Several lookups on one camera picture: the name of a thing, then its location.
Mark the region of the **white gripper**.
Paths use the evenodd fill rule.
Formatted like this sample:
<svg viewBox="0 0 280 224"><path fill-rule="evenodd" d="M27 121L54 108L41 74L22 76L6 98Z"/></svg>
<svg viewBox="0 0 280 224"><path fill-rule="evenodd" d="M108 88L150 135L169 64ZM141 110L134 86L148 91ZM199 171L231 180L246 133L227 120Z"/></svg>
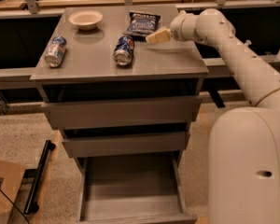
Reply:
<svg viewBox="0 0 280 224"><path fill-rule="evenodd" d="M181 10L170 23L170 29L162 27L146 37L148 44L168 42L171 37L176 41L196 41L197 15Z"/></svg>

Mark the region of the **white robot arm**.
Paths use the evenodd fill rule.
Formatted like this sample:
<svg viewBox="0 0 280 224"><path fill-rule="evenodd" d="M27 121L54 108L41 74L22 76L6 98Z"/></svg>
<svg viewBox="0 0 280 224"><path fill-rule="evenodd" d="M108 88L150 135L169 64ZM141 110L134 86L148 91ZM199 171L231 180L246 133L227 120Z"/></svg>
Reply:
<svg viewBox="0 0 280 224"><path fill-rule="evenodd" d="M180 12L147 42L170 39L216 49L250 103L224 113L211 129L208 224L280 224L280 73L214 8Z"/></svg>

